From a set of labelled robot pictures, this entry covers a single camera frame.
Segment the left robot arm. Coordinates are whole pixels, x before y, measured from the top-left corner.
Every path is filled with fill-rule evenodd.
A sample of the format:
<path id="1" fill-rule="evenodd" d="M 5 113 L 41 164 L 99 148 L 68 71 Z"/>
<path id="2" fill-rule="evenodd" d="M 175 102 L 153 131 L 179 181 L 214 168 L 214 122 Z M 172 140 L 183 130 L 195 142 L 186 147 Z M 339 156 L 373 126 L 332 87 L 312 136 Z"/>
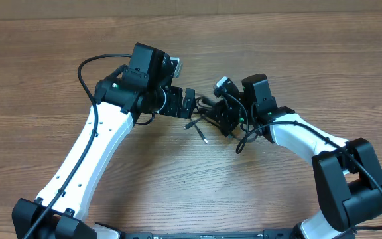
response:
<path id="1" fill-rule="evenodd" d="M 92 103 L 82 132 L 63 164 L 33 201 L 12 211 L 17 238 L 121 238 L 120 230 L 85 221 L 96 187 L 116 149 L 141 114 L 190 118 L 195 91 L 174 87 L 179 58 L 137 43 L 121 65 L 87 95 Z"/>

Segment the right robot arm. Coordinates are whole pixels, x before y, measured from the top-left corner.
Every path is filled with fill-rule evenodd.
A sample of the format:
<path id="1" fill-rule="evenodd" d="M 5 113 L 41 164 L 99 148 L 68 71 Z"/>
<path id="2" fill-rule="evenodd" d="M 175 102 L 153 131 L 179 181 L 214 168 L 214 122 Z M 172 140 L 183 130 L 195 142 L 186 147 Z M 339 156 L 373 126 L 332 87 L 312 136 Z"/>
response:
<path id="1" fill-rule="evenodd" d="M 279 107 L 265 74 L 242 80 L 226 76 L 214 85 L 220 99 L 210 117 L 226 136 L 240 126 L 245 135 L 236 152 L 264 137 L 287 148 L 312 167 L 319 212 L 293 228 L 265 229 L 263 238 L 355 238 L 357 231 L 382 230 L 382 168 L 370 142 L 333 136 Z"/>

